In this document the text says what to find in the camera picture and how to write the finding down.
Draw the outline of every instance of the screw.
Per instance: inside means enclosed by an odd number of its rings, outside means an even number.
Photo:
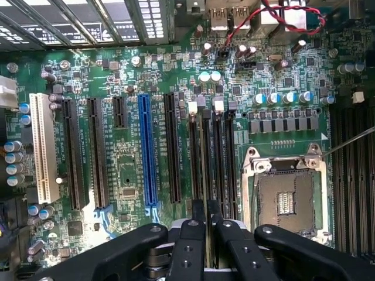
[[[270,234],[270,233],[274,232],[274,231],[272,230],[272,228],[270,228],[270,227],[264,227],[262,230],[263,230],[263,232],[265,232],[265,233],[267,233],[267,234]]]

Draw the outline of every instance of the motherboard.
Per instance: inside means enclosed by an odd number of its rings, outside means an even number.
[[[238,36],[223,54],[226,38],[199,26],[178,44],[2,59],[20,104],[6,113],[8,184],[25,193],[43,248],[29,262],[53,266],[150,222],[170,228],[195,199],[250,231],[275,224],[335,246],[332,162],[316,156],[331,147],[335,96],[368,79],[371,31],[310,36],[299,50]]]

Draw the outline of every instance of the electrolytic capacitor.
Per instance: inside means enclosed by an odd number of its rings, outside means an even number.
[[[45,242],[43,240],[38,240],[28,249],[28,254],[33,256],[36,253],[38,253],[41,249],[43,249],[44,246]]]
[[[329,96],[329,97],[321,98],[321,103],[323,105],[334,104],[335,103],[335,97]]]
[[[269,94],[267,96],[268,104],[276,104],[278,101],[279,101],[279,95],[276,92],[273,92],[272,94]]]
[[[11,187],[15,187],[24,182],[25,182],[25,176],[23,174],[15,174],[14,176],[8,177],[6,180],[6,183]]]
[[[8,167],[6,167],[5,170],[8,175],[13,176],[14,174],[23,172],[23,164],[21,163],[10,164]]]
[[[4,150],[6,152],[20,151],[21,148],[22,148],[22,143],[18,140],[15,140],[13,142],[6,142],[4,144]]]
[[[295,101],[295,93],[289,92],[287,94],[282,95],[282,101],[284,104],[290,104]]]
[[[23,125],[23,126],[30,126],[31,125],[31,116],[30,115],[27,115],[27,114],[24,114],[21,116],[21,118],[19,119],[19,122]]]
[[[53,216],[54,208],[52,206],[46,206],[44,209],[39,211],[39,218],[46,220]]]
[[[43,208],[43,206],[40,205],[40,204],[31,205],[31,206],[29,206],[29,208],[28,208],[28,213],[29,213],[29,215],[31,215],[31,216],[38,215],[38,214],[39,214],[39,211],[40,211],[42,208]]]
[[[55,83],[56,79],[57,79],[55,75],[53,75],[52,73],[49,73],[47,71],[42,71],[40,76],[41,76],[41,78],[43,78],[44,80],[46,80],[49,83]]]
[[[43,257],[43,255],[45,254],[45,250],[44,249],[41,249],[39,250],[38,253],[36,253],[35,255],[33,256],[28,256],[28,262],[36,262],[38,261],[39,259],[41,259]]]
[[[288,66],[288,62],[286,60],[281,60],[277,64],[275,64],[275,70],[280,71],[283,70]]]
[[[21,162],[23,158],[23,154],[21,152],[12,152],[12,153],[7,153],[4,157],[5,161],[8,164],[14,164]]]
[[[30,113],[30,105],[26,103],[22,103],[18,107],[19,111],[23,114],[29,114]]]
[[[298,95],[299,101],[303,102],[303,103],[311,101],[311,98],[312,98],[312,93],[309,92],[309,91],[303,92],[303,93]]]
[[[264,102],[264,95],[262,94],[256,94],[253,98],[253,104],[255,105],[261,105]]]
[[[57,95],[57,94],[50,94],[48,96],[48,100],[50,102],[62,102],[64,100],[64,96],[63,95]]]
[[[293,54],[298,53],[298,52],[299,52],[300,50],[302,50],[302,48],[305,47],[305,46],[306,46],[306,41],[304,41],[304,40],[299,40],[299,41],[296,43],[296,45],[294,45],[294,46],[292,47],[291,52],[292,52]]]
[[[354,72],[354,64],[353,63],[343,63],[340,64],[337,68],[340,74],[348,74]]]
[[[210,43],[205,43],[202,48],[202,56],[208,56],[210,54],[212,45]]]

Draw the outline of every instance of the microchip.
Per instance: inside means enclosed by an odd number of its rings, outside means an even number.
[[[199,95],[202,93],[202,88],[201,86],[194,86],[194,90],[193,90],[194,94],[195,95]]]
[[[108,69],[110,67],[110,60],[109,59],[102,59],[101,65],[103,66],[103,68]]]
[[[264,63],[257,63],[257,70],[264,70]]]
[[[216,92],[217,92],[218,94],[222,94],[222,93],[224,93],[224,87],[223,87],[223,85],[216,85],[216,86],[215,86],[215,90],[216,90]]]
[[[233,86],[232,87],[232,94],[233,95],[240,95],[241,94],[241,86]]]
[[[284,79],[284,85],[286,87],[292,87],[293,86],[293,79],[288,77]]]
[[[69,236],[79,236],[83,234],[81,221],[68,221],[67,226]]]
[[[313,57],[308,57],[308,58],[306,59],[306,64],[307,64],[307,66],[314,66],[314,65],[315,65],[315,60],[314,60],[314,58],[313,58]]]

